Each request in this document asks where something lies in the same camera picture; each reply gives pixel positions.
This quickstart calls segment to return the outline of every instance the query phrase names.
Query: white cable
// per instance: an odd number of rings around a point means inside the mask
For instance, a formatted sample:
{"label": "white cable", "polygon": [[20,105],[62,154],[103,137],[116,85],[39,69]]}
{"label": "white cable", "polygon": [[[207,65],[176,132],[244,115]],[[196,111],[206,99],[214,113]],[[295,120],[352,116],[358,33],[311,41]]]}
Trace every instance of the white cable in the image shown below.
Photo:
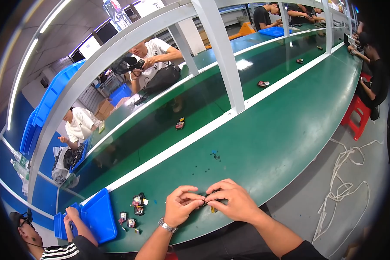
{"label": "white cable", "polygon": [[[345,151],[340,153],[338,155],[338,158],[336,159],[336,162],[335,162],[335,166],[333,168],[333,171],[332,171],[332,177],[331,177],[331,182],[329,183],[329,193],[328,195],[325,197],[325,200],[323,201],[321,207],[319,208],[318,210],[318,214],[320,215],[319,217],[319,222],[318,222],[318,225],[317,225],[317,230],[315,231],[315,235],[314,235],[314,238],[312,239],[312,244],[315,242],[315,240],[318,239],[318,237],[322,236],[327,230],[328,228],[331,226],[332,224],[332,221],[333,221],[333,217],[335,216],[335,211],[336,211],[336,206],[338,204],[339,201],[343,200],[346,196],[348,195],[351,195],[353,194],[354,192],[356,192],[362,184],[366,184],[367,185],[367,194],[368,194],[368,198],[367,198],[367,204],[366,204],[366,207],[364,208],[364,211],[363,213],[361,214],[360,218],[358,219],[357,223],[355,224],[355,226],[352,228],[352,230],[349,232],[349,234],[347,235],[347,237],[344,239],[344,241],[339,245],[339,247],[329,256],[331,257],[335,252],[337,252],[337,250],[343,245],[343,243],[348,239],[348,237],[351,235],[351,233],[354,231],[354,229],[356,228],[356,226],[358,225],[358,223],[360,222],[360,220],[362,219],[364,213],[366,212],[366,209],[369,205],[369,202],[370,202],[370,187],[369,187],[369,184],[366,182],[366,181],[363,181],[361,182],[358,187],[356,189],[354,189],[353,191],[350,191],[351,188],[354,186],[352,183],[350,182],[347,182],[347,183],[344,183],[344,181],[339,177],[338,175],[338,170],[339,168],[341,167],[341,165],[347,160],[349,159],[353,164],[356,164],[356,165],[363,165],[364,164],[364,161],[365,161],[365,158],[364,158],[364,154],[361,152],[361,148],[364,148],[368,145],[371,145],[375,142],[379,143],[379,144],[383,144],[384,142],[379,142],[377,140],[374,140],[374,141],[371,141],[369,142],[368,144],[366,145],[363,145],[361,147],[352,147],[350,148],[349,150],[347,150],[347,147],[343,144],[343,143],[340,143],[338,142],[337,140],[334,140],[332,138],[329,139],[330,141],[334,142],[334,143],[338,143],[338,144],[341,144]],[[351,153],[354,153],[355,150],[358,150],[361,155],[363,156],[363,162],[362,163],[356,163],[353,159],[351,159],[349,156]],[[335,180],[335,177],[337,177],[341,182],[342,184],[337,188],[336,190],[336,195],[334,195],[332,193],[332,186],[333,186],[333,181]],[[329,221],[329,224],[328,226],[326,227],[325,230],[322,231],[322,226],[323,226],[323,222],[325,220],[325,217],[327,215],[326,211],[325,211],[325,208],[327,206],[327,200],[328,198],[330,198],[331,200],[334,200],[335,201],[335,208],[333,209],[333,214],[332,214],[332,217],[331,217],[331,220]]]}

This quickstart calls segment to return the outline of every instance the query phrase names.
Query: orange pallet jack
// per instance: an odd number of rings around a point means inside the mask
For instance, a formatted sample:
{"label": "orange pallet jack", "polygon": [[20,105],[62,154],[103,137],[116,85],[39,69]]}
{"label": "orange pallet jack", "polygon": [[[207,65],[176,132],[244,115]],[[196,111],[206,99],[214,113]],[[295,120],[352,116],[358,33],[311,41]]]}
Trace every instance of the orange pallet jack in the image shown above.
{"label": "orange pallet jack", "polygon": [[[232,40],[232,39],[235,39],[235,38],[239,38],[241,36],[246,36],[246,35],[249,35],[249,34],[252,34],[252,33],[255,33],[256,31],[253,29],[253,27],[251,26],[250,22],[245,22],[243,23],[242,27],[240,28],[240,30],[238,31],[238,33],[236,34],[233,34],[231,36],[229,36],[229,40]],[[205,46],[206,49],[211,49],[211,45],[207,45]]]}

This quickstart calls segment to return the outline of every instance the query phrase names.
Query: white t-shirt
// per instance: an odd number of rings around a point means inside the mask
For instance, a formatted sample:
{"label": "white t-shirt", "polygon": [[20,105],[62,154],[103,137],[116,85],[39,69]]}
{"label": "white t-shirt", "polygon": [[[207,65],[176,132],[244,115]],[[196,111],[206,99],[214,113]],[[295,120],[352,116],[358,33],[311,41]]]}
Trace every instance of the white t-shirt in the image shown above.
{"label": "white t-shirt", "polygon": [[98,120],[93,113],[82,107],[74,107],[72,109],[72,122],[65,124],[69,141],[75,143],[80,139],[87,139],[92,131],[93,125],[99,127],[102,121]]}
{"label": "white t-shirt", "polygon": [[[156,55],[162,55],[166,54],[167,50],[171,45],[167,44],[166,42],[162,41],[161,39],[155,38],[151,39],[150,41],[145,43],[147,47],[147,55],[143,58],[140,58],[136,55],[132,55],[132,57],[135,57],[137,60],[150,58]],[[157,62],[150,68],[147,68],[140,76],[139,84],[140,89],[144,88],[146,84],[155,76],[156,72],[164,67],[167,66],[167,62]]]}

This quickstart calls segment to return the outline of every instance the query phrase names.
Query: blue plastic tray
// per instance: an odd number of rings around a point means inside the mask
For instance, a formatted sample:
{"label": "blue plastic tray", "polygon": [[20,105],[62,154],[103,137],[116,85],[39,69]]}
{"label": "blue plastic tray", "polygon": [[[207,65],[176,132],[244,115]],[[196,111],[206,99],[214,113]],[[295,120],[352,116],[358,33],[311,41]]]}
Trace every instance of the blue plastic tray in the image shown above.
{"label": "blue plastic tray", "polygon": [[270,27],[270,28],[259,30],[259,33],[265,34],[265,35],[270,35],[270,36],[275,36],[275,37],[280,37],[280,36],[284,35],[284,30],[283,30],[283,27]]}
{"label": "blue plastic tray", "polygon": [[43,127],[43,124],[45,123],[46,118],[48,117],[49,112],[54,106],[59,95],[67,85],[68,81],[73,77],[75,72],[78,71],[78,69],[84,64],[85,61],[86,60],[80,60],[77,63],[66,67],[54,77],[45,94],[43,95],[39,106],[37,107],[36,115],[33,118],[34,126],[37,125]]}
{"label": "blue plastic tray", "polygon": [[[76,208],[81,216],[81,208],[78,205],[78,203],[75,202],[74,204],[71,205],[71,207]],[[62,214],[60,212],[54,216],[54,233],[55,233],[55,237],[67,240],[68,239],[67,231],[65,230],[65,224],[63,223],[63,218],[65,216],[66,213]],[[78,230],[74,223],[72,223],[72,227],[73,227],[72,229],[73,237],[78,236]]]}
{"label": "blue plastic tray", "polygon": [[69,169],[69,173],[72,173],[85,160],[85,155],[87,154],[87,148],[88,148],[88,139],[84,141],[84,151],[82,152],[81,159],[78,161],[77,164],[75,164],[74,167],[71,166],[71,168]]}
{"label": "blue plastic tray", "polygon": [[117,104],[120,102],[120,100],[124,97],[130,96],[131,90],[130,88],[124,83],[121,85],[118,89],[116,89],[111,95],[110,98],[112,99],[110,103],[113,106],[117,106]]}
{"label": "blue plastic tray", "polygon": [[34,126],[33,118],[35,117],[37,108],[33,110],[33,112],[30,114],[29,118],[27,119],[26,126],[24,128],[23,136],[21,137],[20,142],[20,152],[25,154],[31,154],[35,150],[36,143],[39,139],[39,134],[42,130],[41,127]]}
{"label": "blue plastic tray", "polygon": [[82,206],[81,219],[89,227],[99,244],[115,239],[117,228],[109,191],[106,188],[100,190],[87,204]]}

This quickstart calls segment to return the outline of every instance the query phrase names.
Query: metal watch band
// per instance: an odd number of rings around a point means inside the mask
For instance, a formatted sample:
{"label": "metal watch band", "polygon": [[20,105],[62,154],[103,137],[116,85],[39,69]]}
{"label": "metal watch band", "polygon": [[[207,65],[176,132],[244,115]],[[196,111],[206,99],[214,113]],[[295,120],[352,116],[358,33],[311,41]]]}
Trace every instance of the metal watch band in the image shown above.
{"label": "metal watch band", "polygon": [[158,225],[172,233],[175,233],[177,231],[177,227],[171,227],[168,224],[166,224],[165,221],[163,220],[163,217],[161,218],[161,220],[159,220]]}

